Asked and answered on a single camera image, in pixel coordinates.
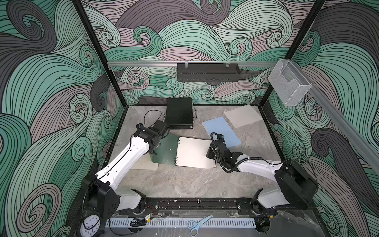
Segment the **dark green spiral notebook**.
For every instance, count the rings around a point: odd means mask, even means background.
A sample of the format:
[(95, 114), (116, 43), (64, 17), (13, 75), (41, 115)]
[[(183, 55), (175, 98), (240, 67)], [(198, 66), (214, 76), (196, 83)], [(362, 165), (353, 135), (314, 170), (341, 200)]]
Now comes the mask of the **dark green spiral notebook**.
[(215, 168), (216, 162), (206, 156), (210, 144), (210, 140), (169, 134), (154, 150), (152, 162), (172, 166)]

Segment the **torn lined paper page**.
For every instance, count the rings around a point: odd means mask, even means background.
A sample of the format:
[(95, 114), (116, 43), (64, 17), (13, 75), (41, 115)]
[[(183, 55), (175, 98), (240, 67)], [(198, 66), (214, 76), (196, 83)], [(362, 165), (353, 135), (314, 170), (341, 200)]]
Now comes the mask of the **torn lined paper page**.
[(255, 106), (245, 105), (224, 111), (225, 116), (235, 128), (253, 124), (262, 120), (259, 110)]

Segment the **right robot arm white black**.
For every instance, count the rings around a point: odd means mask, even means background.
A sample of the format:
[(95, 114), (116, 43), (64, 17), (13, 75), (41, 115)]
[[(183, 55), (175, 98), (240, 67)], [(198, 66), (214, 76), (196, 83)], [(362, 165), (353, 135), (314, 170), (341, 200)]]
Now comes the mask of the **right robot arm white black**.
[(267, 215), (283, 205), (291, 205), (301, 210), (310, 207), (318, 190), (318, 183), (298, 162), (275, 162), (241, 152), (231, 152), (222, 134), (212, 132), (210, 138), (206, 156), (219, 164), (225, 173), (251, 173), (268, 178), (278, 185), (277, 189), (264, 191), (260, 188), (255, 193), (250, 201), (254, 214)]

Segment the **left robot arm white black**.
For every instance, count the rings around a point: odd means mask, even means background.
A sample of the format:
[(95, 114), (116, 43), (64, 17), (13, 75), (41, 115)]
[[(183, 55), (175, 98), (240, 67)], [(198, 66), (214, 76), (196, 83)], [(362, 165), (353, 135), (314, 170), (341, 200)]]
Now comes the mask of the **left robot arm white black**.
[(161, 139), (169, 134), (169, 127), (165, 122), (157, 120), (150, 127), (139, 123), (136, 128), (129, 144), (112, 162), (95, 175), (87, 175), (82, 180), (84, 198), (80, 231), (99, 229), (101, 222), (112, 217), (117, 211), (133, 210), (142, 205), (142, 193), (129, 191), (125, 194), (118, 194), (116, 190), (136, 162), (142, 156), (153, 153)]

